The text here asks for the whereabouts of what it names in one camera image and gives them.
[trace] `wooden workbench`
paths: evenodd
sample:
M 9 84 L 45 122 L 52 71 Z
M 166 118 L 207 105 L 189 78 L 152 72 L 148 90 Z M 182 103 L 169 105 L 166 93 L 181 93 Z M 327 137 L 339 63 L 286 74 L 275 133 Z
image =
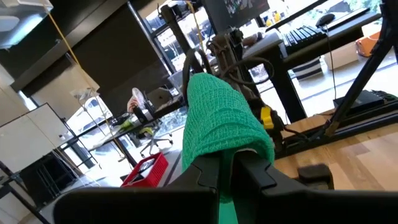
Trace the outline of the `wooden workbench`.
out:
M 306 131 L 322 125 L 328 118 L 318 115 L 288 128 Z M 398 124 L 278 159 L 275 167 L 289 177 L 296 177 L 298 167 L 319 163 L 331 169 L 335 189 L 398 190 Z

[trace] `yellow cable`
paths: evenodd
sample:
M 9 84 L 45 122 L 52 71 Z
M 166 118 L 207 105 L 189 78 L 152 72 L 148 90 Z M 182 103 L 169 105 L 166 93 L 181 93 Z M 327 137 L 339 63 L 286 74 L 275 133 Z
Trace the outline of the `yellow cable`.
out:
M 63 34 L 62 31 L 60 30 L 60 28 L 59 28 L 57 22 L 55 22 L 55 19 L 52 17 L 51 12 L 47 9 L 47 7 L 45 7 L 45 2 L 44 2 L 44 0 L 41 0 L 41 1 L 42 1 L 42 5 L 43 5 L 43 8 L 44 8 L 45 12 L 47 13 L 47 15 L 49 16 L 49 18 L 51 19 L 52 23 L 54 24 L 55 28 L 57 29 L 58 33 L 60 34 L 62 40 L 63 40 L 64 43 L 67 45 L 68 50 L 70 51 L 70 53 L 71 53 L 73 59 L 74 59 L 75 62 L 77 63 L 78 68 L 79 68 L 79 71 L 80 71 L 80 73 L 81 73 L 83 79 L 86 81 L 87 85 L 88 85 L 92 90 L 94 90 L 94 87 L 93 87 L 93 86 L 90 84 L 90 82 L 87 80 L 85 71 L 84 71 L 83 68 L 81 67 L 79 60 L 76 58 L 75 53 L 73 52 L 72 48 L 70 47 L 70 45 L 69 45 L 67 39 L 65 38 L 64 34 Z M 98 100 L 98 97 L 97 97 L 96 95 L 95 95 L 94 97 L 95 97 L 95 99 L 97 100 L 97 102 L 100 102 L 100 101 Z M 104 116 L 104 118 L 105 118 L 105 123 L 106 123 L 107 127 L 108 127 L 109 130 L 111 131 L 112 138 L 115 140 L 114 134 L 112 133 L 111 126 L 109 125 L 109 121 L 106 119 L 105 112 L 104 112 L 104 110 L 103 110 L 102 107 L 101 107 L 101 103 L 98 103 L 98 106 L 99 106 L 99 108 L 100 108 L 100 110 L 101 110 L 101 112 L 102 112 L 102 114 L 103 114 L 103 116 Z M 118 146 L 119 149 L 122 148 L 122 147 L 120 146 L 120 143 L 119 143 L 118 141 L 114 141 L 114 142 L 116 143 L 116 145 Z
M 201 37 L 201 32 L 200 32 L 199 24 L 198 24 L 198 21 L 197 21 L 197 17 L 196 17 L 196 15 L 195 15 L 195 9 L 193 8 L 192 3 L 190 3 L 189 1 L 185 1 L 185 2 L 186 2 L 186 4 L 188 5 L 188 7 L 191 9 L 191 12 L 192 12 L 192 14 L 193 14 L 193 18 L 194 18 L 194 20 L 195 20 L 195 23 L 197 24 L 198 35 L 199 35 L 199 41 L 200 41 L 200 47 L 201 47 L 202 51 L 205 51 L 205 48 L 203 47 L 203 39 L 202 39 L 202 37 Z

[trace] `black keyboard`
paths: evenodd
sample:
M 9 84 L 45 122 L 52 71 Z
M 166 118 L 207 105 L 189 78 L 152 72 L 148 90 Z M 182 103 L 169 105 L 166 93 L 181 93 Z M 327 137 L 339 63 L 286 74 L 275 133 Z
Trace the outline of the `black keyboard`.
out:
M 288 54 L 292 54 L 327 37 L 322 30 L 311 26 L 292 29 L 290 32 L 282 34 L 282 36 Z

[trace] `red crate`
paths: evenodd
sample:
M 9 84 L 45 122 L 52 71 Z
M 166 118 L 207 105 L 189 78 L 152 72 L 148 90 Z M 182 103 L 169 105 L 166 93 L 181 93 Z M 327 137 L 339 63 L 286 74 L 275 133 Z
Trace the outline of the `red crate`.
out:
M 155 162 L 148 176 L 144 179 L 130 183 L 130 181 L 132 181 L 132 179 L 138 174 L 141 165 L 145 163 L 145 161 L 148 161 L 149 159 L 155 159 Z M 161 152 L 154 154 L 153 156 L 147 157 L 141 160 L 135 166 L 132 172 L 126 177 L 121 187 L 157 187 L 168 165 L 169 163 L 167 162 L 166 158 Z

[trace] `chair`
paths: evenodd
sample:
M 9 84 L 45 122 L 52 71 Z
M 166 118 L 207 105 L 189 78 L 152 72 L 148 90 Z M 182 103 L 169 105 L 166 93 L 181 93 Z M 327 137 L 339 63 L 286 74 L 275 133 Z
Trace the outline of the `chair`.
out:
M 147 100 L 146 108 L 149 110 L 149 112 L 151 113 L 152 116 L 154 116 L 154 113 L 158 108 L 160 108 L 161 106 L 163 106 L 165 104 L 170 103 L 170 101 L 173 100 L 172 94 L 169 92 L 168 89 L 165 89 L 165 88 L 158 88 L 158 89 L 148 93 L 147 95 L 146 94 L 144 94 L 144 95 Z M 156 138 L 156 133 L 158 133 L 160 130 L 159 119 L 156 119 L 152 124 L 154 124 L 152 129 L 149 127 L 146 127 L 140 131 L 140 134 L 149 133 L 151 135 L 150 141 L 147 143 L 145 148 L 143 148 L 140 152 L 140 154 L 143 158 L 145 158 L 145 156 L 143 155 L 142 152 L 144 152 L 149 147 L 149 154 L 152 155 L 152 148 L 154 146 L 159 147 L 159 145 L 157 143 L 160 141 L 169 141 L 169 143 L 171 145 L 173 144 L 172 139 Z

